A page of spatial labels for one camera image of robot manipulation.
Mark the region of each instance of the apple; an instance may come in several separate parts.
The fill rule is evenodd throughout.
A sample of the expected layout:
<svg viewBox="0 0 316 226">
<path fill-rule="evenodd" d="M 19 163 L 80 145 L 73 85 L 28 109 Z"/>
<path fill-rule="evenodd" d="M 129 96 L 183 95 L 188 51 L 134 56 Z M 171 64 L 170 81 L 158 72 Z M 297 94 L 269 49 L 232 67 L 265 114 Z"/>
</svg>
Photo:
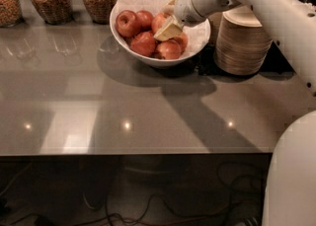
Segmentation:
<svg viewBox="0 0 316 226">
<path fill-rule="evenodd" d="M 154 16 L 147 10 L 139 10 L 136 12 L 136 15 L 141 22 L 142 30 L 151 30 L 151 22 L 154 19 Z"/>
<path fill-rule="evenodd" d="M 188 36 L 184 32 L 180 33 L 178 36 L 174 37 L 175 40 L 181 47 L 181 52 L 184 52 L 188 46 Z"/>
<path fill-rule="evenodd" d="M 156 49 L 156 39 L 151 31 L 141 32 L 130 43 L 130 49 L 140 55 L 150 57 Z"/>
<path fill-rule="evenodd" d="M 170 14 L 160 12 L 153 18 L 151 23 L 151 30 L 153 34 L 156 34 L 156 32 L 158 32 L 158 30 L 162 27 L 168 17 L 170 17 Z"/>
<path fill-rule="evenodd" d="M 158 43 L 154 57 L 158 59 L 173 60 L 181 56 L 180 45 L 173 39 L 161 41 Z"/>
<path fill-rule="evenodd" d="M 141 30 L 141 22 L 136 13 L 123 10 L 116 17 L 116 29 L 124 38 L 132 38 Z"/>
</svg>

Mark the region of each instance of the table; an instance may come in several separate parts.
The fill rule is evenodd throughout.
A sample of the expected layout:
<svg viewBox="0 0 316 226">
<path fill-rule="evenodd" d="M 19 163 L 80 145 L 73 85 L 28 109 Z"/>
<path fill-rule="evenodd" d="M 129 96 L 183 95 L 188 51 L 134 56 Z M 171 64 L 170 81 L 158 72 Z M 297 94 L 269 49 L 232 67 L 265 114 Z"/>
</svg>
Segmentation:
<svg viewBox="0 0 316 226">
<path fill-rule="evenodd" d="M 47 25 L 30 0 L 0 29 L 0 156 L 272 153 L 316 101 L 293 72 L 199 76 L 142 64 L 91 22 Z"/>
</svg>

